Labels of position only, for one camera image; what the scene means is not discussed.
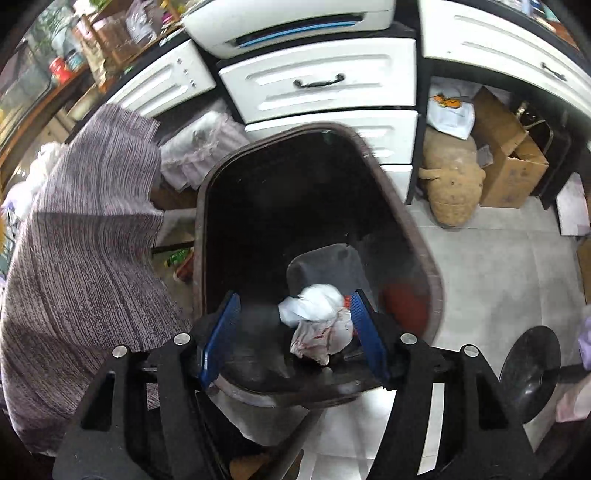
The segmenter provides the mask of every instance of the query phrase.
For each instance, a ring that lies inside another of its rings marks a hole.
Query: white plastic bag
[[[340,352],[352,339],[351,312],[341,307],[330,320],[302,320],[291,339],[290,352],[299,358],[308,357],[320,365],[328,365],[329,355]]]
[[[287,297],[279,305],[279,317],[290,328],[296,328],[302,320],[324,322],[336,318],[345,299],[336,287],[316,283],[306,287],[297,298]]]
[[[2,204],[2,209],[12,210],[21,220],[27,218],[37,193],[47,183],[51,171],[67,148],[67,145],[58,142],[44,144],[35,160],[31,162],[26,180],[15,184],[10,189]]]
[[[474,105],[464,100],[460,90],[449,83],[432,83],[429,88],[427,123],[441,133],[466,140],[470,136],[476,115]]]
[[[248,142],[244,127],[230,115],[208,111],[160,147],[160,172],[179,192],[197,190],[222,158]]]
[[[591,374],[570,387],[556,405],[556,422],[584,420],[591,411]]]

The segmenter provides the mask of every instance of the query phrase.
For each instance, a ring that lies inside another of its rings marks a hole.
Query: metal screw
[[[188,333],[178,333],[174,336],[174,343],[177,345],[185,345],[191,341],[191,336]]]
[[[119,345],[113,348],[113,356],[115,358],[121,358],[127,355],[127,347],[125,345]]]
[[[476,348],[474,345],[466,345],[464,347],[464,353],[467,356],[471,356],[472,358],[474,358],[475,356],[478,356],[478,354],[480,353],[478,348]]]
[[[400,336],[400,341],[406,345],[414,345],[417,343],[417,337],[415,337],[412,333],[403,333]]]

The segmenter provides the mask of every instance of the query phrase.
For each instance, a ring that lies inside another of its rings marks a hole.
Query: white drawer cabinet
[[[188,40],[139,72],[107,103],[155,116],[215,86],[195,43]]]
[[[591,116],[591,77],[532,32],[448,0],[419,0],[423,55],[505,73]]]
[[[413,161],[417,117],[417,112],[410,110],[311,113],[250,124],[246,133],[251,139],[259,140],[299,125],[337,122],[354,128],[380,163],[409,164]]]
[[[408,196],[408,186],[410,177],[413,174],[412,165],[382,165],[382,170],[394,184],[396,192],[403,202],[406,202]]]
[[[286,48],[220,70],[246,124],[318,110],[413,106],[412,38],[351,38]]]

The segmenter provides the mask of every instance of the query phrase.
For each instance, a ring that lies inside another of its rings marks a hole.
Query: cardboard box
[[[509,109],[485,87],[474,97],[473,136],[491,148],[480,205],[519,208],[548,168],[544,154]]]
[[[585,239],[579,245],[577,256],[579,257],[579,267],[581,268],[585,301],[589,304],[591,303],[591,238]]]

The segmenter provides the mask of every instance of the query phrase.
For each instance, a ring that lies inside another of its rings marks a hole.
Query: purple cloth
[[[591,370],[591,317],[585,319],[583,332],[579,335],[579,350],[585,370]]]

